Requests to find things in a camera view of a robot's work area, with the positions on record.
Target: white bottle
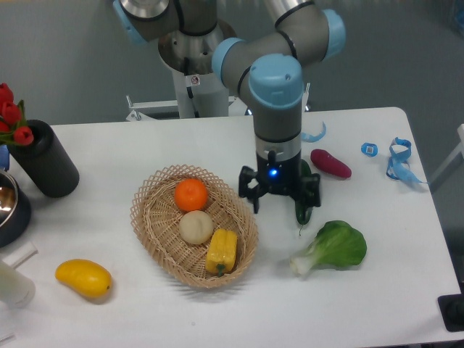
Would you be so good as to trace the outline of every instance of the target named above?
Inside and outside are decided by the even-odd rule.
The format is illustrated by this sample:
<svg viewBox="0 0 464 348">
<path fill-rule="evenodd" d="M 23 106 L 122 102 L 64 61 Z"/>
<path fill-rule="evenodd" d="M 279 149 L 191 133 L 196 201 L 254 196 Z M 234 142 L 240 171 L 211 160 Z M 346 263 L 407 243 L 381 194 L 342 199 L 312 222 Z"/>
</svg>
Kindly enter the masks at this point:
<svg viewBox="0 0 464 348">
<path fill-rule="evenodd" d="M 11 307 L 24 307 L 35 293 L 34 282 L 0 260 L 0 301 Z"/>
</svg>

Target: metal bowl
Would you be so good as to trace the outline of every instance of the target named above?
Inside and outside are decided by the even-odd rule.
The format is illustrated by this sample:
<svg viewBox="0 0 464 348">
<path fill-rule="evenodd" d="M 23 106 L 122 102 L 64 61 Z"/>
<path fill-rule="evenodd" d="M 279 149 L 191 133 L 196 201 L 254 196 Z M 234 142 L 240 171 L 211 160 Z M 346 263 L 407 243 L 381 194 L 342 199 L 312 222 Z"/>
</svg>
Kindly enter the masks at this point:
<svg viewBox="0 0 464 348">
<path fill-rule="evenodd" d="M 16 180 L 0 170 L 0 248 L 16 240 L 28 227 L 30 202 Z"/>
</svg>

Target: orange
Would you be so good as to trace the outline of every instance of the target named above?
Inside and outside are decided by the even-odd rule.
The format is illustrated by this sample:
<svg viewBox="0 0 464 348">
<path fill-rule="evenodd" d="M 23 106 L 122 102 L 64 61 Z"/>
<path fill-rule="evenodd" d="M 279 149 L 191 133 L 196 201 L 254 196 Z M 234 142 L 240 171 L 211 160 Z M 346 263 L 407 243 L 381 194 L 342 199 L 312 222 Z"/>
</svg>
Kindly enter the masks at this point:
<svg viewBox="0 0 464 348">
<path fill-rule="evenodd" d="M 208 190 L 198 179 L 185 179 L 174 190 L 174 202 L 180 210 L 201 210 L 208 200 Z"/>
</svg>

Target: yellow mango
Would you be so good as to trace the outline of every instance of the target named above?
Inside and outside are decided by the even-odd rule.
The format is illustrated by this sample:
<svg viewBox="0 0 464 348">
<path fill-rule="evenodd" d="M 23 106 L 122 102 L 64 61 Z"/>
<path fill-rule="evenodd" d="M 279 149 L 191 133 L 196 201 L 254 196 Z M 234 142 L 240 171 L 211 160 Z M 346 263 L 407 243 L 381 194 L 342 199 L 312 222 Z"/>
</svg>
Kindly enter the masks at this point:
<svg viewBox="0 0 464 348">
<path fill-rule="evenodd" d="M 112 285 L 111 274 L 105 268 L 82 259 L 63 262 L 55 271 L 55 278 L 78 294 L 92 299 L 105 295 Z"/>
</svg>

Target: red tulip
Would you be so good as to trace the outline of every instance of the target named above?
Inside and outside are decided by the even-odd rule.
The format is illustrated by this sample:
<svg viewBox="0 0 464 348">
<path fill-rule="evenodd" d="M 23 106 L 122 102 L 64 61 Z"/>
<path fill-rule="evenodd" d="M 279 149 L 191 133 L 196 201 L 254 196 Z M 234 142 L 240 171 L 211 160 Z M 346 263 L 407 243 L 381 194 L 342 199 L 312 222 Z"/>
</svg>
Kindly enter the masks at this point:
<svg viewBox="0 0 464 348">
<path fill-rule="evenodd" d="M 13 102 L 14 96 L 11 89 L 9 89 L 6 83 L 0 85 L 0 105 L 4 102 Z"/>
<path fill-rule="evenodd" d="M 8 133 L 9 131 L 9 126 L 5 122 L 0 121 L 0 133 Z"/>
<path fill-rule="evenodd" d="M 13 139 L 19 145 L 29 145 L 34 141 L 34 135 L 28 126 L 22 125 L 14 131 Z"/>
<path fill-rule="evenodd" d="M 13 102 L 6 101 L 1 106 L 1 116 L 5 123 L 14 125 L 17 121 L 21 120 L 21 110 Z"/>
</svg>

